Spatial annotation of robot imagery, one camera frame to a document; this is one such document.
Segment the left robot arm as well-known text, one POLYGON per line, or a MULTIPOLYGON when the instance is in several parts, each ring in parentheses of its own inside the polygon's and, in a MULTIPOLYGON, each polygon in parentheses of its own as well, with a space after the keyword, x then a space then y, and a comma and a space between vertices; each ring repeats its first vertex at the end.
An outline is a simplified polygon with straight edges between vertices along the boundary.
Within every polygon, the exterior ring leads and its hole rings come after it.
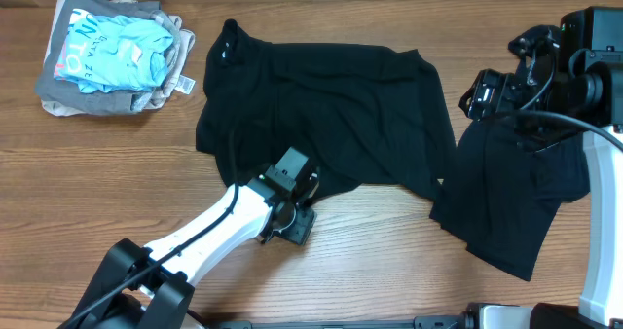
POLYGON ((241 244, 259 238, 306 243, 319 185, 312 160, 289 148, 245 184, 235 183, 211 208, 170 235, 139 246, 114 244, 65 328, 198 328, 188 310, 195 288, 241 244))

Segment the black t-shirt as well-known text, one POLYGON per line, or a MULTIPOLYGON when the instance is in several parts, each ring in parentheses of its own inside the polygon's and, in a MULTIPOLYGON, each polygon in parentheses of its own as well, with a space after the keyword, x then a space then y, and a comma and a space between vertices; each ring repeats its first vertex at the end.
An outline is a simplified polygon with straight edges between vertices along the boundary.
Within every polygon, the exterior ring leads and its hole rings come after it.
POLYGON ((318 198, 387 184, 435 200, 454 158, 440 77, 415 50, 274 44, 229 19, 203 90, 196 147, 226 184, 294 148, 319 169, 318 198))

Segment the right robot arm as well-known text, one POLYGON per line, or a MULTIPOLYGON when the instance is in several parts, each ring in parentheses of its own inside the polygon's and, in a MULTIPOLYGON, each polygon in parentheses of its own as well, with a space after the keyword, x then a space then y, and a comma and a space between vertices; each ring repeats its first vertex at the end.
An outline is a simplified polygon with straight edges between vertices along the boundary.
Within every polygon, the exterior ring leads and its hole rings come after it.
POLYGON ((480 321, 523 320, 530 328, 622 325, 622 11, 592 6, 566 14, 558 37, 540 27, 512 41, 527 72, 481 71, 459 107, 469 119, 511 118, 548 146, 579 134, 590 179, 590 245, 576 306, 481 307, 480 321))

